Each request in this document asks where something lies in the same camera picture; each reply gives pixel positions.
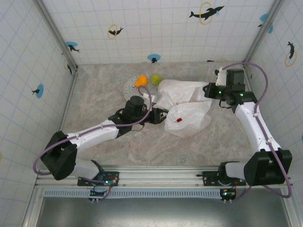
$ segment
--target orange object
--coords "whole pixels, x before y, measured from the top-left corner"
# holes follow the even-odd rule
[[[134,85],[136,87],[147,86],[147,83],[148,83],[147,77],[145,75],[140,75]]]

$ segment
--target white plastic bag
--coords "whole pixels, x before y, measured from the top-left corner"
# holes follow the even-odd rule
[[[155,107],[170,110],[180,103],[211,100],[204,97],[203,87],[206,85],[207,82],[165,79],[159,84],[159,99]]]
[[[183,103],[171,108],[166,117],[165,131],[182,138],[196,135],[211,121],[207,114],[211,103]]]

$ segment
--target patterned plate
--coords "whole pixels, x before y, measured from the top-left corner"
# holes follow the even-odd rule
[[[147,88],[150,91],[151,95],[157,95],[158,94],[158,86],[159,85],[153,85],[151,83],[151,75],[145,74],[148,80]],[[132,96],[141,96],[138,92],[138,88],[134,86],[135,82],[139,78],[140,75],[136,75],[131,77],[125,84],[123,88],[123,95],[124,98],[128,101]],[[141,88],[142,93],[147,93],[143,88]]]

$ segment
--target ventilation grille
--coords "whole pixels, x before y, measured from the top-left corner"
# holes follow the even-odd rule
[[[98,198],[89,196],[90,189],[47,189],[45,197]],[[109,199],[121,198],[214,198],[220,189],[112,189]]]

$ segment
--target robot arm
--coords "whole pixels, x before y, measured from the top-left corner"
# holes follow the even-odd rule
[[[166,119],[167,112],[159,108],[152,108],[140,124],[143,126],[145,123],[159,124]],[[41,160],[56,180],[62,180],[68,176],[100,179],[102,178],[100,176],[104,174],[102,167],[94,160],[79,159],[79,154],[101,142],[130,132],[131,124],[142,119],[146,114],[147,107],[144,100],[139,96],[133,96],[126,102],[125,108],[118,110],[99,125],[67,135],[62,131],[56,132],[46,148],[64,139],[72,139],[46,152]]]
[[[270,139],[273,149],[278,154],[286,171],[292,161],[289,150],[282,150],[269,132],[259,107],[255,112],[257,99],[253,92],[245,91],[244,71],[242,69],[216,70],[218,76],[216,83],[209,83],[203,88],[205,97],[226,101],[230,109],[239,118],[244,126],[250,144],[253,148],[253,156],[247,163],[225,162],[218,169],[219,181],[223,184],[233,182],[234,178],[245,180],[250,186],[284,183],[285,178],[278,163],[271,152],[256,116],[263,125],[264,131]]]

